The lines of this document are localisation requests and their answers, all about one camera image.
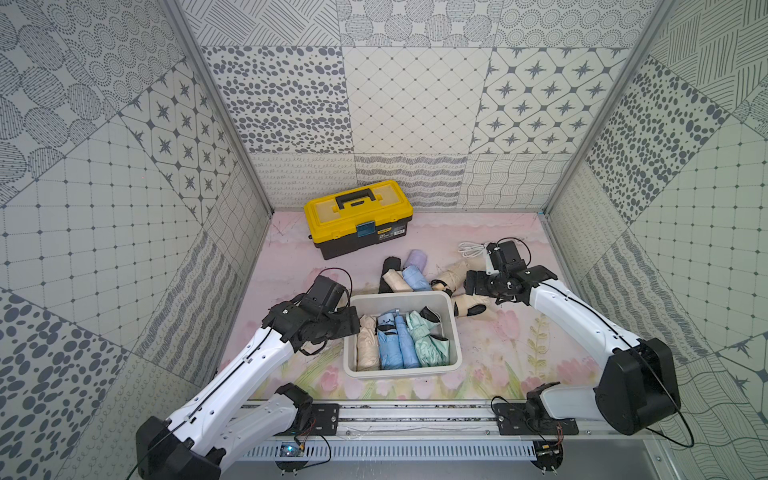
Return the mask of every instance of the yellow toolbox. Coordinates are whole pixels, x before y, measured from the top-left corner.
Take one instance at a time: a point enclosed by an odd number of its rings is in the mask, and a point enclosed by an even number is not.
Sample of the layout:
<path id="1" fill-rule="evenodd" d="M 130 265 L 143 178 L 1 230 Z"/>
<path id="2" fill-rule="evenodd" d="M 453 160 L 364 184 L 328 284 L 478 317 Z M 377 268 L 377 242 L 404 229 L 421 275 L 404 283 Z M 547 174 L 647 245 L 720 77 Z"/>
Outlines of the yellow toolbox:
<path id="1" fill-rule="evenodd" d="M 394 180 L 311 200 L 304 205 L 310 238 L 328 260 L 404 237 L 413 207 Z"/>

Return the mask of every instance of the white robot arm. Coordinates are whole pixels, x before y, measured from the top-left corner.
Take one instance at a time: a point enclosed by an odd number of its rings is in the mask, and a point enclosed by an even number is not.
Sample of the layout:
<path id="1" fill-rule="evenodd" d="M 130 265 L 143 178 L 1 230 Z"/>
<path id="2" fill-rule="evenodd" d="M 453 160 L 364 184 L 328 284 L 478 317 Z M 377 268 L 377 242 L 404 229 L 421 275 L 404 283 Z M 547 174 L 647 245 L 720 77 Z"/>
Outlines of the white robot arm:
<path id="1" fill-rule="evenodd" d="M 529 392 L 525 408 L 534 422 L 542 418 L 604 419 L 631 435 L 677 411 L 677 380 L 666 345 L 657 339 L 639 339 L 606 319 L 546 268 L 527 268 L 510 261 L 517 253 L 514 244 L 514 251 L 505 243 L 491 245 L 505 247 L 500 273 L 468 272 L 468 293 L 532 306 L 562 326 L 602 368 L 597 386 L 552 383 Z M 349 293 L 318 276 L 309 292 L 273 306 L 263 327 L 210 384 L 164 421 L 151 417 L 139 428 L 139 475 L 144 480 L 215 480 L 248 449 L 270 436 L 305 431 L 312 398 L 290 383 L 249 415 L 230 420 L 253 388 L 306 341 L 317 344 L 359 332 L 353 306 L 332 311 L 344 292 Z"/>

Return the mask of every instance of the wall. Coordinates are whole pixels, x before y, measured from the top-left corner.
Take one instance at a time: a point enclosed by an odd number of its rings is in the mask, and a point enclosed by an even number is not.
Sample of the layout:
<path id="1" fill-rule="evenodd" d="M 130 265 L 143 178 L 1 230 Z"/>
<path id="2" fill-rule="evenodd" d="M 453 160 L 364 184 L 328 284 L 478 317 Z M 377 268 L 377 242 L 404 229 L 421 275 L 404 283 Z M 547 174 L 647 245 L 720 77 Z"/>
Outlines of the wall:
<path id="1" fill-rule="evenodd" d="M 656 0 L 182 0 L 275 207 L 540 210 Z"/>
<path id="2" fill-rule="evenodd" d="M 0 7 L 0 477 L 124 478 L 214 374 L 268 214 L 160 7 Z"/>
<path id="3" fill-rule="evenodd" d="M 767 45 L 765 2 L 681 1 L 549 213 L 584 298 L 674 351 L 689 478 L 768 474 Z"/>

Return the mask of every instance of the toolbox lid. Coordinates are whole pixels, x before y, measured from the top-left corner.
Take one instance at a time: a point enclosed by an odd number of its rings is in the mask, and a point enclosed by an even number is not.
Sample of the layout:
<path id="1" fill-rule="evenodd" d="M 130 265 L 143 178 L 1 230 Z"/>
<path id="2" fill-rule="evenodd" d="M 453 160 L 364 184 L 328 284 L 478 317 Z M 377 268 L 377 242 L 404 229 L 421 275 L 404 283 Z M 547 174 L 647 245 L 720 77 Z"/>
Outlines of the toolbox lid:
<path id="1" fill-rule="evenodd" d="M 359 232 L 363 223 L 383 225 L 411 217 L 413 207 L 397 182 L 384 180 L 311 200 L 304 205 L 304 215 L 312 241 L 322 243 Z"/>

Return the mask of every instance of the pink floral mat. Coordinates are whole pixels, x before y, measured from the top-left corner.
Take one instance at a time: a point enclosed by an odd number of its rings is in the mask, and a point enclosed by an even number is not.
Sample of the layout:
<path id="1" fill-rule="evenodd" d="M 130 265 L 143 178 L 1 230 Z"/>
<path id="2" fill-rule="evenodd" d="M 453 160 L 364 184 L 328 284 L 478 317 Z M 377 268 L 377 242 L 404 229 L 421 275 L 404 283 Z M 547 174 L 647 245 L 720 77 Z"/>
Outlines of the pink floral mat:
<path id="1" fill-rule="evenodd" d="M 321 269 L 339 266 L 354 280 L 353 294 L 376 293 L 386 257 L 405 261 L 411 249 L 428 256 L 425 276 L 433 278 L 461 256 L 459 242 L 495 241 L 515 236 L 530 246 L 534 265 L 559 274 L 560 269 L 536 214 L 416 213 L 408 233 L 398 240 L 323 260 L 308 240 L 303 213 L 278 212 L 270 225 L 256 271 L 243 299 L 222 367 L 246 345 L 270 306 L 304 292 Z M 482 268 L 482 258 L 477 268 Z M 341 272 L 326 272 L 347 284 Z M 344 373 L 343 341 L 318 356 L 296 354 L 262 385 L 252 399 L 266 399 L 277 387 L 293 382 L 315 399 L 522 399 L 543 382 L 587 385 L 597 379 L 595 361 L 558 325 L 531 307 L 506 303 L 473 317 L 456 319 L 464 362 L 441 376 L 360 381 Z"/>

